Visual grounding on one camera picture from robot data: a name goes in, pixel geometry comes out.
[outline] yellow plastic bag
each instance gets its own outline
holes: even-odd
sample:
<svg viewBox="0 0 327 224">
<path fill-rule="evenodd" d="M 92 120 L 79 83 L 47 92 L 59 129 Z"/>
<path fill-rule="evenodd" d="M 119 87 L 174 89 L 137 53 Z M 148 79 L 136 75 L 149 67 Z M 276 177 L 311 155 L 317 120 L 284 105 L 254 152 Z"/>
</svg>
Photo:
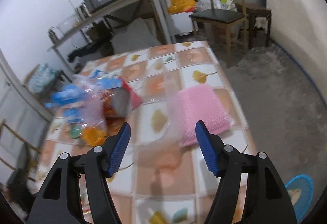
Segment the yellow plastic bag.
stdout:
<svg viewBox="0 0 327 224">
<path fill-rule="evenodd" d="M 195 6 L 195 0 L 170 0 L 171 6 L 168 13 L 178 14 L 180 12 L 191 12 Z"/>
</svg>

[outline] tablecloth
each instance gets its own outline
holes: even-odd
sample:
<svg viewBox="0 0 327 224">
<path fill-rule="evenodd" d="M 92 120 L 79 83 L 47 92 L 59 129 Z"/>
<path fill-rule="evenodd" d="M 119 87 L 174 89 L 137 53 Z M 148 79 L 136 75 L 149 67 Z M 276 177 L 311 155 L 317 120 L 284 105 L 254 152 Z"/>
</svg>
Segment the tablecloth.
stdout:
<svg viewBox="0 0 327 224">
<path fill-rule="evenodd" d="M 210 85 L 233 119 L 231 129 L 220 136 L 225 144 L 234 146 L 240 152 L 256 154 L 241 106 L 208 43 L 197 41 L 151 47 L 89 62 L 81 72 L 87 76 L 95 70 L 100 70 L 108 72 L 110 77 L 122 76 L 143 98 L 143 103 L 127 118 L 132 135 L 121 164 L 122 170 L 113 178 L 107 179 L 107 184 L 123 224 L 149 223 L 148 220 L 155 211 L 160 211 L 168 223 L 175 222 L 179 215 L 186 215 L 186 220 L 183 221 L 185 223 L 204 223 L 219 178 L 215 178 L 208 171 L 198 145 L 185 148 L 181 155 L 176 155 L 174 147 L 163 148 L 155 158 L 148 162 L 140 162 L 142 157 L 153 153 L 147 151 L 140 153 L 136 146 L 162 136 L 162 132 L 153 132 L 151 116 L 158 108 L 165 114 L 165 107 L 162 105 L 163 102 L 152 102 L 149 99 L 164 92 L 162 69 L 153 66 L 160 58 L 180 90 L 201 84 L 192 77 L 195 70 L 204 74 L 217 72 L 208 75 L 206 83 Z M 116 134 L 122 123 L 123 120 L 111 123 L 108 127 L 109 133 Z M 69 137 L 67 124 L 58 111 L 42 149 L 35 191 L 39 190 L 61 153 L 80 155 L 90 149 L 81 145 L 79 139 L 72 140 Z M 80 190 L 85 220 L 92 223 L 83 175 L 80 179 Z M 234 221 L 241 218 L 245 191 L 246 174 L 243 174 Z"/>
</svg>

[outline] wooden stool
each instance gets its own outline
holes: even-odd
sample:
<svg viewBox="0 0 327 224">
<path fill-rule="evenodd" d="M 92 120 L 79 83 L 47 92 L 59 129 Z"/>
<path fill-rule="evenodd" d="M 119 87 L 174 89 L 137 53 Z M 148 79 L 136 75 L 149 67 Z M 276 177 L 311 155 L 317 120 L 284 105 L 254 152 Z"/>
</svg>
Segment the wooden stool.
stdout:
<svg viewBox="0 0 327 224">
<path fill-rule="evenodd" d="M 242 10 L 242 6 L 240 4 L 235 4 L 238 11 Z M 247 18 L 249 20 L 249 49 L 252 48 L 253 42 L 253 32 L 256 36 L 257 28 L 255 25 L 255 20 L 257 17 L 266 17 L 268 21 L 268 28 L 267 28 L 267 38 L 266 38 L 266 47 L 269 44 L 269 37 L 270 37 L 270 27 L 271 27 L 271 10 L 267 9 L 266 7 L 259 6 L 255 3 L 246 3 L 246 13 Z"/>
</svg>

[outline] pink towel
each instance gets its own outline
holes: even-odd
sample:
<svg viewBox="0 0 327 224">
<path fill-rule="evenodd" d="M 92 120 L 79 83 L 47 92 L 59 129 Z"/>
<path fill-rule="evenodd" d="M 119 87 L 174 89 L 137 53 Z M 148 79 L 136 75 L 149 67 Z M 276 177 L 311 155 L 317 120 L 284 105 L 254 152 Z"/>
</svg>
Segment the pink towel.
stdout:
<svg viewBox="0 0 327 224">
<path fill-rule="evenodd" d="M 221 134 L 230 128 L 230 117 L 220 100 L 207 84 L 179 92 L 184 115 L 182 146 L 197 143 L 195 124 L 202 120 L 211 134 Z"/>
</svg>

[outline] food package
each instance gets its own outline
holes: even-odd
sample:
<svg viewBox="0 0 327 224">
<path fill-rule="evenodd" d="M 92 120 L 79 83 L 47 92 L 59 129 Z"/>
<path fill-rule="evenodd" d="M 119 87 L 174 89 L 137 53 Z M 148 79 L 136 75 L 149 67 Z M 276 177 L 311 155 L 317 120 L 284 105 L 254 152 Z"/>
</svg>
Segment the food package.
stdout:
<svg viewBox="0 0 327 224">
<path fill-rule="evenodd" d="M 106 118 L 127 117 L 142 103 L 142 99 L 122 78 L 116 78 L 116 81 L 111 88 L 99 91 Z"/>
<path fill-rule="evenodd" d="M 232 0 L 220 0 L 220 2 L 223 10 L 229 10 L 231 8 Z"/>
</svg>

